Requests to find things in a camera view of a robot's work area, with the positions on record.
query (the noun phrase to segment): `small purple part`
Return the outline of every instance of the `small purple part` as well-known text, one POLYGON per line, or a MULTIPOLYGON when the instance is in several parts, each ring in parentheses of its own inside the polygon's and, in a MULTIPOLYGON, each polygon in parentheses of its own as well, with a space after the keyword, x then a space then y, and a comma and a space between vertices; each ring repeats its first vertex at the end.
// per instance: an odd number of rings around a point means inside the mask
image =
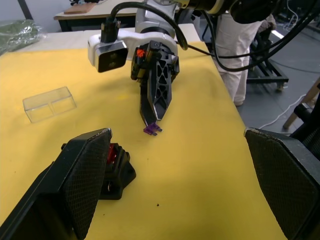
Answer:
POLYGON ((149 126, 147 126, 145 129, 143 129, 143 131, 146 134, 157 136, 156 131, 162 132, 163 130, 154 122, 154 123, 150 124, 149 126))

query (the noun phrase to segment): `clear plastic box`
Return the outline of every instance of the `clear plastic box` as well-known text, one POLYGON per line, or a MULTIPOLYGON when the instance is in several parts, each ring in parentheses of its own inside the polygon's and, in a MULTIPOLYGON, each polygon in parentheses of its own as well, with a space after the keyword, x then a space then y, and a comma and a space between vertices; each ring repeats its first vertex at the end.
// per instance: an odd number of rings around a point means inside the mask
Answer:
POLYGON ((69 89, 64 86, 25 98, 23 107, 31 123, 65 113, 77 107, 69 89))

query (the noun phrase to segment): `person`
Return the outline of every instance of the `person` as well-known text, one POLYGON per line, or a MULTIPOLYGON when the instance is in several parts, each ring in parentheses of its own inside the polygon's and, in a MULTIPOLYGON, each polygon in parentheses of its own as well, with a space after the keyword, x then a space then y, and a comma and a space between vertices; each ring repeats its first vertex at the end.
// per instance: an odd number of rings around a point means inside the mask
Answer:
MULTIPOLYGON (((235 56, 250 52, 250 45, 255 39, 261 21, 249 24, 237 23, 229 13, 218 17, 216 30, 216 50, 219 56, 235 56)), ((220 62, 231 69, 249 65, 250 57, 221 59, 220 62)), ((236 106, 241 106, 246 98, 248 70, 229 72, 223 70, 216 61, 215 65, 236 106)))

